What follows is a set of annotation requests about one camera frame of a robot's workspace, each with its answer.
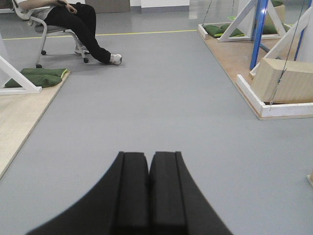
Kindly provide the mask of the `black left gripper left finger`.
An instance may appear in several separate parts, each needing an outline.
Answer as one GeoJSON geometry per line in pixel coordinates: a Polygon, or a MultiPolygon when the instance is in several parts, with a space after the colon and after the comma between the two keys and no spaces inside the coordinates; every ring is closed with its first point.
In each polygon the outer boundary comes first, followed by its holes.
{"type": "Polygon", "coordinates": [[[104,176],[75,204],[30,235],[147,235],[149,173],[144,153],[119,152],[104,176]]]}

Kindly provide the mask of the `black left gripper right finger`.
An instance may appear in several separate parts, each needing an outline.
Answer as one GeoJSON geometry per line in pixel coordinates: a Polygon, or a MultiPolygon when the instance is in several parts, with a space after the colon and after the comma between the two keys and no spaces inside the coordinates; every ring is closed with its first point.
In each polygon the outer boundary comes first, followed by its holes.
{"type": "Polygon", "coordinates": [[[156,152],[149,177],[151,234],[232,233],[202,194],[181,152],[156,152]]]}

